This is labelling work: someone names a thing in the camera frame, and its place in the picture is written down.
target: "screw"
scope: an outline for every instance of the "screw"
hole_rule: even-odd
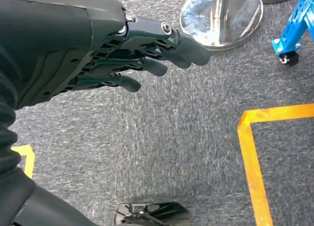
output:
[[[166,22],[161,23],[161,28],[166,34],[171,34],[171,27],[169,24],[166,23]]]
[[[127,22],[136,22],[136,17],[130,16],[130,15],[126,15],[126,20]]]

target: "chrome base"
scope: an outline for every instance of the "chrome base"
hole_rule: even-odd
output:
[[[187,0],[180,24],[210,51],[224,51],[245,43],[262,17],[261,0]]]

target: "yellow floor marking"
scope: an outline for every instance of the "yellow floor marking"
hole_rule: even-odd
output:
[[[11,149],[20,153],[21,156],[26,156],[24,172],[29,178],[32,178],[32,172],[35,164],[35,152],[32,149],[32,147],[30,145],[25,145],[12,147]]]
[[[314,117],[314,104],[245,111],[239,122],[239,140],[257,226],[273,226],[273,224],[251,124],[309,117]]]

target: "black robotic finger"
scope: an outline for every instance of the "black robotic finger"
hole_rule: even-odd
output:
[[[96,61],[91,73],[102,74],[125,70],[148,71],[155,76],[163,76],[168,68],[157,60],[148,57],[139,59],[107,59]]]
[[[128,76],[119,75],[118,86],[123,87],[129,92],[137,92],[141,89],[141,84],[138,81]]]
[[[193,37],[172,29],[166,22],[127,15],[127,26],[120,32],[111,34],[108,47],[116,47],[107,58],[139,58],[135,52],[142,52],[155,60],[169,60],[181,68],[188,68],[192,63],[205,65],[210,53]]]
[[[178,35],[178,47],[165,53],[163,60],[169,60],[181,68],[187,68],[191,63],[196,65],[206,65],[210,59],[210,52],[204,46],[197,42],[192,36],[179,32],[175,29]]]
[[[107,73],[102,74],[101,76],[99,74],[86,73],[78,75],[71,80],[64,91],[61,91],[60,93],[69,90],[94,89],[103,86],[123,87],[129,92],[137,92],[141,89],[141,84],[138,81],[128,76],[123,76],[120,73]]]

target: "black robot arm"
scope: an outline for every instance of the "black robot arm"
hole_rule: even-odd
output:
[[[121,72],[164,75],[205,65],[209,52],[166,22],[128,15],[118,0],[0,0],[0,226],[94,226],[17,168],[8,128],[15,111],[69,90],[102,86],[136,92]]]

